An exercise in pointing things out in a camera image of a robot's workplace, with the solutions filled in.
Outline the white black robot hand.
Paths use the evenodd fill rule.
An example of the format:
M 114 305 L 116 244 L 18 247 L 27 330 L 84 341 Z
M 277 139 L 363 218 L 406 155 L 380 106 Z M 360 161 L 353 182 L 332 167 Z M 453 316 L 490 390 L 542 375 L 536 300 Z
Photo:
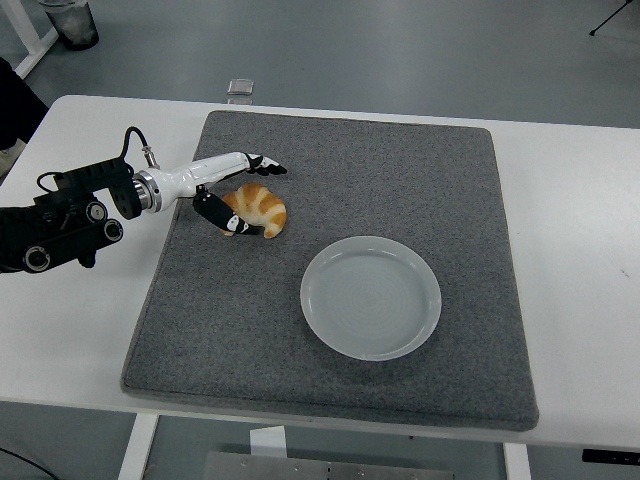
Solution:
M 194 210 L 219 229 L 234 234 L 256 235 L 259 232 L 257 226 L 242 219 L 206 188 L 206 184 L 218 183 L 241 172 L 281 175 L 287 170 L 268 157 L 233 152 L 194 161 L 172 171 L 148 171 L 153 208 L 162 211 L 177 199 L 191 198 Z

